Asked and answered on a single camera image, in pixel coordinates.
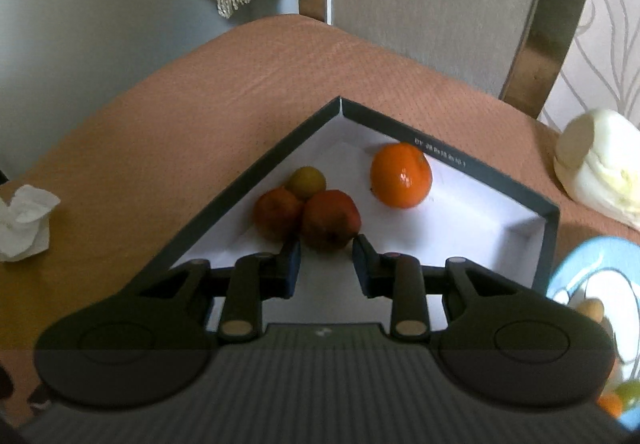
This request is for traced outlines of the large orange tangerine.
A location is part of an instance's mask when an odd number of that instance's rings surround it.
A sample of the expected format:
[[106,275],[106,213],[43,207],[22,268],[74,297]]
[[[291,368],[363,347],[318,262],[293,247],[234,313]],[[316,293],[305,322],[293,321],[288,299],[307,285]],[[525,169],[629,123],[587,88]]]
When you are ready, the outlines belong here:
[[423,152],[409,143],[386,144],[372,159],[371,192],[388,207],[416,207],[430,193],[432,182],[432,169]]

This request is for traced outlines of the brown round longan fruit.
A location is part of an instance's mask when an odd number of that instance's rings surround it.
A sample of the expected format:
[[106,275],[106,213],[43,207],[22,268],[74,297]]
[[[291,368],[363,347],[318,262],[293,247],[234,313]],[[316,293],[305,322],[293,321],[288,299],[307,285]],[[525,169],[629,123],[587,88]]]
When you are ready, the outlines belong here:
[[578,303],[575,310],[597,324],[601,324],[604,319],[604,305],[598,298],[586,298],[582,300],[582,302]]

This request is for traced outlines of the orange persimmon fruit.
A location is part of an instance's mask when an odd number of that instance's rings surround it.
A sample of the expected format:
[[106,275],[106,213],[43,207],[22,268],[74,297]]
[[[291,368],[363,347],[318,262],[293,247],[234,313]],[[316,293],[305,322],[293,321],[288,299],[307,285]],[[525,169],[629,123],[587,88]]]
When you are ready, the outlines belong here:
[[615,419],[618,419],[623,415],[624,402],[615,391],[601,394],[600,398],[598,398],[597,404]]

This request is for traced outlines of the round green tomato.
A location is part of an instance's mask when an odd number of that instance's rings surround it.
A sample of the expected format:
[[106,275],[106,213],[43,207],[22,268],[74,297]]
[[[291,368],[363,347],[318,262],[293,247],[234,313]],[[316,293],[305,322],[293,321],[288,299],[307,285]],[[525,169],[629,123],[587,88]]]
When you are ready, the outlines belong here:
[[628,379],[616,386],[614,393],[620,398],[622,412],[629,412],[639,406],[640,380],[638,378]]

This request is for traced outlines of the small red apple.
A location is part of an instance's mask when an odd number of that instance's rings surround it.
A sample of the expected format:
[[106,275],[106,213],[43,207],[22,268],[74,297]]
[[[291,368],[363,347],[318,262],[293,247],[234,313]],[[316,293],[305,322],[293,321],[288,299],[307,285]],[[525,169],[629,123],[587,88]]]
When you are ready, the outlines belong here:
[[280,242],[296,222],[304,203],[285,187],[276,187],[258,198],[252,216],[258,233],[271,242]]

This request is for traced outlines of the shallow black-rimmed white box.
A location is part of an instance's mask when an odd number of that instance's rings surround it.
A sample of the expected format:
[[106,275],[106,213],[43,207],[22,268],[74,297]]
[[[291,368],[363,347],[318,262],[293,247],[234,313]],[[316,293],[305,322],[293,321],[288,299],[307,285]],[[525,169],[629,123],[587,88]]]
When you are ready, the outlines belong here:
[[470,259],[544,293],[559,209],[499,170],[358,103],[337,98],[206,205],[136,276],[141,285],[205,259],[215,268],[273,251],[282,227],[304,238],[294,296],[264,306],[268,323],[386,323],[390,301],[363,296],[352,242],[440,267]]

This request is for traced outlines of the small brown longan fruit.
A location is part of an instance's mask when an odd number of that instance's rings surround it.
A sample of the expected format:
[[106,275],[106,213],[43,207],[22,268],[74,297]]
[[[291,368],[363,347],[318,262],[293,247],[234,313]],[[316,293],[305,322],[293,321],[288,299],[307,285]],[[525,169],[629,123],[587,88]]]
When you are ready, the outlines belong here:
[[308,201],[314,194],[326,190],[326,177],[319,169],[312,166],[300,167],[288,178],[285,189],[301,201]]

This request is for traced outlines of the blue cartoon bear plate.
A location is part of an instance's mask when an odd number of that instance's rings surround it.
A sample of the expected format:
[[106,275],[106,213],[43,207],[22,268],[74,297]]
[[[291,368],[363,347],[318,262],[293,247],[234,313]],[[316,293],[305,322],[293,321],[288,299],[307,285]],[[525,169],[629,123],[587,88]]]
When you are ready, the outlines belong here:
[[[614,368],[604,388],[614,391],[639,379],[639,246],[625,238],[598,236],[580,244],[551,275],[547,296],[575,310],[586,298],[604,305],[601,326],[612,337]],[[623,412],[620,422],[639,427],[639,406]]]

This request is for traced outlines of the napa cabbage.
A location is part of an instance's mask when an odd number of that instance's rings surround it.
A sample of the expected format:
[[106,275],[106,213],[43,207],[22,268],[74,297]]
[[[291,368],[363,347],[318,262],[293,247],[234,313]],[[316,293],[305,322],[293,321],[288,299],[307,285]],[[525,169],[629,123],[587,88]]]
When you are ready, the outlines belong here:
[[571,199],[638,229],[639,129],[623,115],[596,108],[570,121],[553,167]]

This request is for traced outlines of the crumpled white tissue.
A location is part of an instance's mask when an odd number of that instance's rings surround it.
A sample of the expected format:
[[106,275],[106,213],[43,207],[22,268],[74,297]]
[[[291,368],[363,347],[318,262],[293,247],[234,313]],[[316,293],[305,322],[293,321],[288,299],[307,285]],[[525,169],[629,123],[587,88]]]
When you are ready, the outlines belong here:
[[28,184],[16,190],[9,204],[1,201],[2,262],[21,261],[49,249],[49,218],[60,202],[53,193]]

